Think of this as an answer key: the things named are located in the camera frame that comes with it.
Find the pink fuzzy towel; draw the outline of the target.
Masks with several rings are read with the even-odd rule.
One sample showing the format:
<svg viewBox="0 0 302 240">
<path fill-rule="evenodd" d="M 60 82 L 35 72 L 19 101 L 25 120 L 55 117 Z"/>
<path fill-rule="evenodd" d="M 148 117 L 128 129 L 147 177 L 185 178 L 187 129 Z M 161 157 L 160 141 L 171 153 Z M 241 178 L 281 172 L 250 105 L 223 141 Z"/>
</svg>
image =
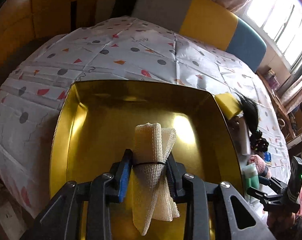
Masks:
<svg viewBox="0 0 302 240">
<path fill-rule="evenodd" d="M 248 164 L 252 163 L 255 164 L 259 176 L 271 178 L 271 171 L 269 170 L 266 162 L 259 155 L 253 154 L 249 157 Z"/>
</svg>

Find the green white soft bottle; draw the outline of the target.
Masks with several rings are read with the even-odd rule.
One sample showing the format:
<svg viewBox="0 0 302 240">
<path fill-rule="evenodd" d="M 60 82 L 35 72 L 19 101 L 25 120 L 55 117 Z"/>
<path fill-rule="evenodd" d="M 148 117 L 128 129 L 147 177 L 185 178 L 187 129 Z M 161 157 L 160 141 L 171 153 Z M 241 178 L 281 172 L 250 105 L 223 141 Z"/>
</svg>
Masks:
<svg viewBox="0 0 302 240">
<path fill-rule="evenodd" d="M 247 189 L 250 187 L 253 187 L 254 189 L 259 190 L 260 184 L 259 184 L 259 175 L 258 170 L 256 168 L 255 163 L 248 164 L 242 168 L 242 173 L 244 176 L 244 189 L 245 189 L 245 197 L 246 200 L 250 204 L 255 204 L 258 202 L 254 197 L 251 197 L 247 194 Z"/>
</svg>

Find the cream mesh cloth roll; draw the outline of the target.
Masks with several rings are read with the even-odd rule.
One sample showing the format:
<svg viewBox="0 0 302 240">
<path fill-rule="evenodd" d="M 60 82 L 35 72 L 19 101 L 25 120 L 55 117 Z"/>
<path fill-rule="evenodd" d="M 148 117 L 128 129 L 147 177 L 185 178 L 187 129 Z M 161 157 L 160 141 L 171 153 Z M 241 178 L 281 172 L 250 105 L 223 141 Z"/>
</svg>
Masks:
<svg viewBox="0 0 302 240">
<path fill-rule="evenodd" d="M 176 131 L 146 123 L 135 127 L 134 141 L 132 218 L 144 236 L 152 219 L 171 222 L 180 217 L 166 178 L 166 161 L 176 142 Z"/>
</svg>

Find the white foam block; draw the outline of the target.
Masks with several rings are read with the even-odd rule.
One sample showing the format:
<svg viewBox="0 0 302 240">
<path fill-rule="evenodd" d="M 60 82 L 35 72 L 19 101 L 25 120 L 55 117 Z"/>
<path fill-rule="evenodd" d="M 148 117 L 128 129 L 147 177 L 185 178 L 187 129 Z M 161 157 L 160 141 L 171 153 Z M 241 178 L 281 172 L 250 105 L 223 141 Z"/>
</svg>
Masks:
<svg viewBox="0 0 302 240">
<path fill-rule="evenodd" d="M 238 153 L 245 156 L 251 154 L 249 130 L 242 116 L 237 116 L 233 121 L 233 138 Z"/>
</svg>

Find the black hair piece with beads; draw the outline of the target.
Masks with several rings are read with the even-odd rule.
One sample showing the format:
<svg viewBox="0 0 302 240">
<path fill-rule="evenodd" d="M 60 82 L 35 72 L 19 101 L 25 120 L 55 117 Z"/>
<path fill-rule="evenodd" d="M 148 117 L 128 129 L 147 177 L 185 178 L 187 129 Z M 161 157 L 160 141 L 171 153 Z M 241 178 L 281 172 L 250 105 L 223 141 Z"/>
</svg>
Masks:
<svg viewBox="0 0 302 240">
<path fill-rule="evenodd" d="M 250 148 L 256 152 L 267 152 L 269 142 L 259 130 L 259 110 L 256 102 L 243 94 L 237 93 L 237 96 L 239 97 L 238 103 L 240 110 L 243 112 L 245 124 L 251 132 L 249 137 Z"/>
</svg>

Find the yellow sponge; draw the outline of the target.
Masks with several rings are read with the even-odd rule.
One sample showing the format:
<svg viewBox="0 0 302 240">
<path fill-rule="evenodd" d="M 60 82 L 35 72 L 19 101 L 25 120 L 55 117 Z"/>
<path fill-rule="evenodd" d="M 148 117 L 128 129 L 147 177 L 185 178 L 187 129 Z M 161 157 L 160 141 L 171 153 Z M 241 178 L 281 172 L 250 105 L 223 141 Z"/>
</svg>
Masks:
<svg viewBox="0 0 302 240">
<path fill-rule="evenodd" d="M 242 111 L 238 100 L 230 93 L 217 94 L 214 99 L 227 120 L 231 120 Z"/>
</svg>

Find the gold tray box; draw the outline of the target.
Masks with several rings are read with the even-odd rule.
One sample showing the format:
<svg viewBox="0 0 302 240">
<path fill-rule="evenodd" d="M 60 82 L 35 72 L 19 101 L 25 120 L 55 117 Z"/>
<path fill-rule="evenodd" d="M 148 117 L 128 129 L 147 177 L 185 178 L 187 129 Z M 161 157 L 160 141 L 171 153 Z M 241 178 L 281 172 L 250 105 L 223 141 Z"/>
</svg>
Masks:
<svg viewBox="0 0 302 240">
<path fill-rule="evenodd" d="M 213 96 L 167 83 L 85 81 L 68 92 L 52 146 L 50 192 L 68 180 L 87 182 L 133 151 L 136 162 L 164 153 L 166 128 L 176 132 L 172 153 L 206 181 L 243 188 L 237 153 Z"/>
</svg>

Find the wooden side desk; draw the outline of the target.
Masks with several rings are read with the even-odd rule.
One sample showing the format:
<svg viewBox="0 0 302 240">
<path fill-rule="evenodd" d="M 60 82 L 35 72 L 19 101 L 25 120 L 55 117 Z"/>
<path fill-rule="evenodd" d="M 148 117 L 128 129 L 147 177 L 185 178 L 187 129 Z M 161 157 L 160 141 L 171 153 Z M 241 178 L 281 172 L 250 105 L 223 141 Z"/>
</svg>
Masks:
<svg viewBox="0 0 302 240">
<path fill-rule="evenodd" d="M 297 110 L 289 113 L 281 103 L 276 92 L 271 89 L 265 77 L 256 72 L 258 77 L 265 85 L 266 90 L 271 98 L 272 105 L 278 118 L 278 124 L 285 137 L 288 153 L 290 157 L 293 155 L 301 157 L 302 155 L 302 111 L 298 107 Z"/>
</svg>

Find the patterned white bed sheet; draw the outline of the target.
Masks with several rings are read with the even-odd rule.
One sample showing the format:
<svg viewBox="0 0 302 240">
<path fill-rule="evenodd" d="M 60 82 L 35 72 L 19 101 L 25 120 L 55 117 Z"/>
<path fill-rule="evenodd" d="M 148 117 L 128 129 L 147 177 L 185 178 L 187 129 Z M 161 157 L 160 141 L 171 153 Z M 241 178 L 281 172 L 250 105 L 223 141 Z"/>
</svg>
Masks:
<svg viewBox="0 0 302 240">
<path fill-rule="evenodd" d="M 247 64 L 153 23 L 113 18 L 52 38 L 1 83 L 0 178 L 32 217 L 49 200 L 52 140 L 69 87 L 75 81 L 112 79 L 160 81 L 253 99 L 269 142 L 270 173 L 289 181 L 290 158 L 271 99 Z"/>
</svg>

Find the grey yellow blue headboard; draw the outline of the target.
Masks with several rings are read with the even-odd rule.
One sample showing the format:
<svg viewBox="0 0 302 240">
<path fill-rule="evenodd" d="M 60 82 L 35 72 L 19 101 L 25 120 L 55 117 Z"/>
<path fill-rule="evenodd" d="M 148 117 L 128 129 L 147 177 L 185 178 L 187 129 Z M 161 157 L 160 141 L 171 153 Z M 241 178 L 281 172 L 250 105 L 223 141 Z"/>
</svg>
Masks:
<svg viewBox="0 0 302 240">
<path fill-rule="evenodd" d="M 267 50 L 250 25 L 211 0 L 137 0 L 132 16 L 235 55 L 253 72 Z"/>
</svg>

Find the window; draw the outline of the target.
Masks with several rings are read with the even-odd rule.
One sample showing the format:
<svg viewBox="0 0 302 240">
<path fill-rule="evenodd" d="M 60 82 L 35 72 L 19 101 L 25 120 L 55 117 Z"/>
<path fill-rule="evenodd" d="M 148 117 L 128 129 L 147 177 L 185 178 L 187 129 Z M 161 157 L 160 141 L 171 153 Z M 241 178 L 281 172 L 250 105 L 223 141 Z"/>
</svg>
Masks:
<svg viewBox="0 0 302 240">
<path fill-rule="evenodd" d="M 250 0 L 239 16 L 271 42 L 290 69 L 302 59 L 302 5 L 298 0 Z"/>
</svg>

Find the wooden wardrobe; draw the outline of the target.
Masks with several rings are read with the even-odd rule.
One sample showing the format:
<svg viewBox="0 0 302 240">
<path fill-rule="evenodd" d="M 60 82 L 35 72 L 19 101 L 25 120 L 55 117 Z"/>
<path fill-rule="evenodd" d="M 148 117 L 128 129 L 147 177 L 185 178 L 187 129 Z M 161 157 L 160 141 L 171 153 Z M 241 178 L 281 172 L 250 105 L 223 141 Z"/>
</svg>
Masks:
<svg viewBox="0 0 302 240">
<path fill-rule="evenodd" d="M 0 86 L 50 38 L 108 19 L 115 0 L 0 0 Z"/>
</svg>

